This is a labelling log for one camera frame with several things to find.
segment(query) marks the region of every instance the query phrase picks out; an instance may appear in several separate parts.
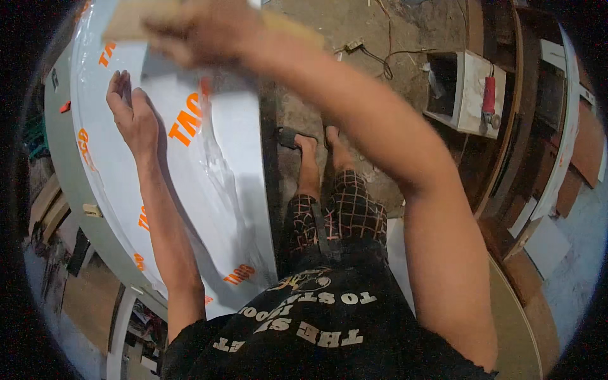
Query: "dirty floor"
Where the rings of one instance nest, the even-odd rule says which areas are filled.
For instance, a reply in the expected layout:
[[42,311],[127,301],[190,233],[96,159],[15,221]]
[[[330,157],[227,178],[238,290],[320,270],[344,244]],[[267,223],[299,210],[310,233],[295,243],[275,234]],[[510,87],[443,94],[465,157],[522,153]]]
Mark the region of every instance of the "dirty floor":
[[[367,50],[384,59],[389,52],[389,19],[380,4],[383,4],[392,21],[393,52],[426,49],[456,51],[465,48],[464,1],[461,0],[460,6],[453,0],[429,0],[413,7],[406,3],[407,1],[402,0],[271,0],[264,8],[282,13],[321,33],[325,37],[325,49],[330,52],[363,37]],[[421,70],[426,62],[426,54],[392,56],[392,80],[382,76],[383,68],[380,62],[361,51],[351,55],[344,54],[342,60],[378,77],[401,94],[417,111],[422,111],[426,103],[428,84],[427,73]],[[274,84],[266,85],[261,92],[261,100],[265,125],[263,128],[266,129],[263,134],[270,136],[276,123],[313,134],[320,142],[323,141],[320,114],[286,89]],[[407,120],[403,122],[404,128],[407,128]],[[297,188],[300,169],[298,151],[283,147],[278,147],[277,150],[275,146],[272,143],[264,146],[265,164],[269,168],[266,180],[273,231],[280,227],[286,205]],[[395,183],[374,168],[352,146],[351,152],[355,157],[358,172],[367,181],[371,195],[385,205],[389,218],[399,216],[403,198]],[[324,181],[331,176],[331,161],[328,167],[325,165],[327,157],[328,152],[320,143],[316,158],[322,182],[327,182],[323,185],[324,193],[327,186],[331,187],[331,181]]]

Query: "power cord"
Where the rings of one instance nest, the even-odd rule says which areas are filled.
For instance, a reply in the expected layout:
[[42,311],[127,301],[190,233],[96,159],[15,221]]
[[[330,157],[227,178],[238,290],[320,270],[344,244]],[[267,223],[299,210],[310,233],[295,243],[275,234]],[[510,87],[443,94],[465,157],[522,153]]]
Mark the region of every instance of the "power cord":
[[[361,52],[363,54],[365,54],[366,56],[368,56],[370,58],[375,59],[376,61],[378,61],[382,64],[383,72],[379,76],[383,75],[387,80],[393,80],[393,78],[395,76],[393,75],[393,70],[390,68],[390,63],[389,63],[390,57],[397,55],[397,54],[421,54],[421,53],[427,53],[427,52],[441,52],[439,49],[399,50],[399,51],[393,52],[393,36],[392,36],[393,21],[390,18],[389,12],[384,7],[382,0],[376,0],[376,2],[378,3],[378,5],[380,5],[380,8],[382,8],[382,11],[386,15],[386,17],[389,19],[389,54],[384,59],[382,59],[379,56],[371,53],[369,50],[367,50],[367,48],[363,44],[363,38],[360,38],[358,40],[352,41],[352,42],[344,45],[343,48],[335,51],[336,53],[340,52],[340,51],[344,51],[348,54],[352,54],[353,52],[355,52],[357,50],[361,50]],[[459,0],[456,0],[456,3],[458,4],[458,8],[460,8],[460,12],[462,13],[462,17],[465,21],[465,30],[466,30],[468,28],[468,22],[466,19],[465,11],[463,10],[462,5],[460,4]]]

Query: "red power tool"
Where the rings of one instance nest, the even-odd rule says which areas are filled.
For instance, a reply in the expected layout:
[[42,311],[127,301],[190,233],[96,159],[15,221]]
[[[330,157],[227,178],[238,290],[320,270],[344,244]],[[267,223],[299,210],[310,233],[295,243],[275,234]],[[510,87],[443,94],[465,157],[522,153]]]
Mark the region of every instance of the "red power tool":
[[482,122],[486,126],[498,129],[500,126],[500,116],[496,114],[494,105],[496,104],[496,78],[494,78],[494,65],[490,76],[486,77],[485,88],[483,90]]

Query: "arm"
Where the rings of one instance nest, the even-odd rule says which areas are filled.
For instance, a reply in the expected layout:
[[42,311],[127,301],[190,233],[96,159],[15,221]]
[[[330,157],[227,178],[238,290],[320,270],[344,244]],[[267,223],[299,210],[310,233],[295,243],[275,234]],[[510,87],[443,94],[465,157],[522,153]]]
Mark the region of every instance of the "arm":
[[158,122],[143,90],[133,91],[129,107],[122,94],[129,91],[129,74],[112,76],[106,100],[137,165],[156,266],[169,293],[169,343],[186,326],[205,318],[205,289],[184,222],[169,194],[156,155]]
[[497,355],[486,247],[457,168],[432,127],[387,86],[301,41],[264,29],[243,0],[194,2],[180,22],[150,20],[179,64],[239,62],[315,104],[407,197],[404,237],[420,324],[486,370]]

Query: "black t-shirt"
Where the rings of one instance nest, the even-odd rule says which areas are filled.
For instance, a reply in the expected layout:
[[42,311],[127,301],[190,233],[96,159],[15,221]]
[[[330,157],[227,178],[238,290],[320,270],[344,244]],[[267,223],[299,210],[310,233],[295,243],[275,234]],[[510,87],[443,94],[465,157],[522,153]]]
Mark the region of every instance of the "black t-shirt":
[[339,263],[308,255],[238,313],[184,328],[162,377],[493,379],[419,326],[385,250],[360,243]]

